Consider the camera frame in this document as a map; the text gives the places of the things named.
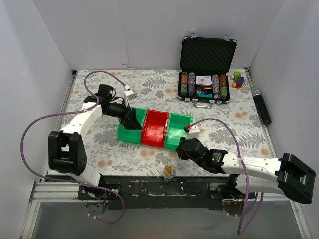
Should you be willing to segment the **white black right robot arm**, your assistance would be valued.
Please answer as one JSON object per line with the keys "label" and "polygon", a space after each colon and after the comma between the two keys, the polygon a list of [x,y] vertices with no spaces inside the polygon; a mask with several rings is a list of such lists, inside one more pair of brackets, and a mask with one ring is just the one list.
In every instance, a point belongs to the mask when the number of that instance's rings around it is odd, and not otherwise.
{"label": "white black right robot arm", "polygon": [[257,178],[251,192],[274,193],[301,204],[311,204],[316,173],[296,156],[280,158],[239,158],[225,150],[208,149],[198,139],[182,137],[176,152],[182,160],[192,160],[213,174],[242,174]]}

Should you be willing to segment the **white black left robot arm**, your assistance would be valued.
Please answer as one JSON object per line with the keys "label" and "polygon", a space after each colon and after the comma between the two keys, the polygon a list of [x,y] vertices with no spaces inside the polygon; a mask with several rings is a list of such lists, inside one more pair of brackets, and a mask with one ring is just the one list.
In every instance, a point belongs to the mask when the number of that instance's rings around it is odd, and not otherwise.
{"label": "white black left robot arm", "polygon": [[106,187],[100,183],[101,175],[87,165],[83,137],[95,121],[103,116],[118,118],[125,130],[141,130],[136,117],[136,109],[131,108],[129,100],[136,92],[124,86],[122,103],[115,103],[115,89],[101,84],[97,96],[87,96],[78,113],[61,131],[53,131],[48,137],[48,163],[51,170],[73,177],[76,181],[90,184],[89,193],[95,199],[105,196]]}

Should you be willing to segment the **green plastic bin left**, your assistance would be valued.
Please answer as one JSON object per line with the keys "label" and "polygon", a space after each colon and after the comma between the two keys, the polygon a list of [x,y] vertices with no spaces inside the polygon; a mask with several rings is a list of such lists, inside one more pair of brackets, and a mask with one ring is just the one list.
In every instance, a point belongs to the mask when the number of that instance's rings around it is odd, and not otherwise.
{"label": "green plastic bin left", "polygon": [[[144,124],[146,112],[147,112],[147,109],[145,108],[136,108],[136,117],[141,126],[143,126]],[[126,130],[120,124],[118,125],[117,139],[119,141],[140,144],[141,133],[142,133],[141,130]]]}

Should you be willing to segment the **green plastic bin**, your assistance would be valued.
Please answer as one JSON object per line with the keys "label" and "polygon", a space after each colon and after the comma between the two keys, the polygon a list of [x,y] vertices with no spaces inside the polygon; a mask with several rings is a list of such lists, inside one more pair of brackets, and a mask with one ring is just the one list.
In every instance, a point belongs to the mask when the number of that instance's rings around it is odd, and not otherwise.
{"label": "green plastic bin", "polygon": [[[147,112],[147,109],[145,108],[136,108],[136,117],[141,126],[143,126],[144,124],[146,112]],[[140,144],[141,133],[142,133],[141,130],[126,130],[120,124],[118,125],[117,139],[119,141]]]}
{"label": "green plastic bin", "polygon": [[170,113],[166,129],[164,148],[175,150],[179,145],[180,139],[187,136],[184,128],[192,123],[192,115]]}

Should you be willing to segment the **red plastic bin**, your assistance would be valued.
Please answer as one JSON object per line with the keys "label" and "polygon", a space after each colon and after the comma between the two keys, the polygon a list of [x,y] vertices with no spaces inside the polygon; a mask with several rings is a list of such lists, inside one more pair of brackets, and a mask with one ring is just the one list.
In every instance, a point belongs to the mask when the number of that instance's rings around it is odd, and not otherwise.
{"label": "red plastic bin", "polygon": [[169,112],[147,109],[140,143],[163,148],[169,120]]}

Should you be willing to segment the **green plastic bin right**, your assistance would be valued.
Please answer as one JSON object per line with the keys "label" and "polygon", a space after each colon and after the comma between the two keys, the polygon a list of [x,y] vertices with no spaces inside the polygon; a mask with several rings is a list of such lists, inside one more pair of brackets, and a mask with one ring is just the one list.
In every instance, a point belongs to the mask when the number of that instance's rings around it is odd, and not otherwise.
{"label": "green plastic bin right", "polygon": [[180,139],[187,136],[184,128],[192,123],[192,115],[170,113],[166,129],[164,148],[175,150],[179,145]]}

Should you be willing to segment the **floral table mat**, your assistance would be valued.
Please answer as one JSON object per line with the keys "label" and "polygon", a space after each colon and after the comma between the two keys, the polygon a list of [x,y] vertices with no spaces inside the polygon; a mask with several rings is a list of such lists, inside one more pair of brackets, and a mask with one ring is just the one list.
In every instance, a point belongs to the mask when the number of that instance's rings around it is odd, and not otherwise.
{"label": "floral table mat", "polygon": [[[89,91],[97,92],[100,84],[108,84],[122,96],[122,83],[126,83],[137,92],[130,101],[132,107],[193,116],[200,130],[199,140],[210,149],[275,157],[248,83],[240,89],[230,88],[227,104],[201,103],[195,107],[177,97],[178,77],[178,70],[110,70],[107,74],[80,70],[68,95],[68,115],[62,125],[70,123],[73,111],[81,109]],[[117,118],[102,116],[83,137],[87,165],[96,172],[106,176],[162,176],[164,167],[170,164],[179,177],[208,176],[194,162],[180,160],[173,150],[119,141],[118,124]]]}

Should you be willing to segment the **teal plastic piece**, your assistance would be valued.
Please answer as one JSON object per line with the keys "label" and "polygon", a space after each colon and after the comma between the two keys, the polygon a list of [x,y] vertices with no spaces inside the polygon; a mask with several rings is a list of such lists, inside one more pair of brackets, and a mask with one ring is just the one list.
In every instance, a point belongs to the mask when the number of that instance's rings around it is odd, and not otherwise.
{"label": "teal plastic piece", "polygon": [[203,92],[199,93],[198,96],[202,98],[212,98],[212,94],[205,94]]}

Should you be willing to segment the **white card deck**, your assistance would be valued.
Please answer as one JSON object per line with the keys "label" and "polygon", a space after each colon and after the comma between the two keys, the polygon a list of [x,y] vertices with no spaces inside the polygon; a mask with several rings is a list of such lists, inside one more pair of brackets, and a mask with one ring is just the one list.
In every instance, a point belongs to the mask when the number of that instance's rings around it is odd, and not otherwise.
{"label": "white card deck", "polygon": [[208,76],[196,76],[196,84],[197,85],[211,85],[212,84],[212,78],[210,75]]}

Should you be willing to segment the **colourful toy block train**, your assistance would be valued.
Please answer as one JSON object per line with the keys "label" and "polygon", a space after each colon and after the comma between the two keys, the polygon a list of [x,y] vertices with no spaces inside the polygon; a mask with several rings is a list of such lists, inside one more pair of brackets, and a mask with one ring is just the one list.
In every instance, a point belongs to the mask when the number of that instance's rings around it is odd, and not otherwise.
{"label": "colourful toy block train", "polygon": [[232,83],[233,88],[239,89],[239,88],[242,88],[244,86],[245,79],[239,71],[235,71],[231,75],[231,80],[233,81],[233,83]]}

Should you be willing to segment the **black cylindrical flashlight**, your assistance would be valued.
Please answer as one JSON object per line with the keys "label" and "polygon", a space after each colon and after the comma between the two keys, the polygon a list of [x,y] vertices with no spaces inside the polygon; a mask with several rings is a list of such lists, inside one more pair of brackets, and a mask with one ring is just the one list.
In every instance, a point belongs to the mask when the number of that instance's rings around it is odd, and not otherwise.
{"label": "black cylindrical flashlight", "polygon": [[262,97],[261,91],[254,90],[252,92],[252,96],[253,96],[256,109],[259,113],[259,116],[262,120],[263,125],[270,125],[272,121],[271,121],[269,112],[267,110],[266,104],[264,102],[264,99]]}

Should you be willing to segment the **black poker chip case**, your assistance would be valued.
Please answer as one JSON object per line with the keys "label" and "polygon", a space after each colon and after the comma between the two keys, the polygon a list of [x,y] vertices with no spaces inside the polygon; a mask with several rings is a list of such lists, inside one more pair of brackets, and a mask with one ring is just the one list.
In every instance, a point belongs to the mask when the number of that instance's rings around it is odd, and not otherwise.
{"label": "black poker chip case", "polygon": [[[191,37],[183,38],[177,97],[199,103],[227,104],[230,101],[227,73],[233,60],[235,39]],[[196,76],[212,78],[211,85],[197,85]],[[199,97],[199,93],[212,94],[212,98]]]}

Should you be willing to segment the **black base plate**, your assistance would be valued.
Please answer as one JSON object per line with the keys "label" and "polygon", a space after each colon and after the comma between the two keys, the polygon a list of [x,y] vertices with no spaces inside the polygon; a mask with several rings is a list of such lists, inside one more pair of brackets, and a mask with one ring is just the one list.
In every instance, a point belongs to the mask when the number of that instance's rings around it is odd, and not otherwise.
{"label": "black base plate", "polygon": [[208,208],[223,210],[221,199],[212,199],[213,188],[227,177],[176,177],[165,182],[155,176],[104,176],[102,187],[119,190],[126,209]]}

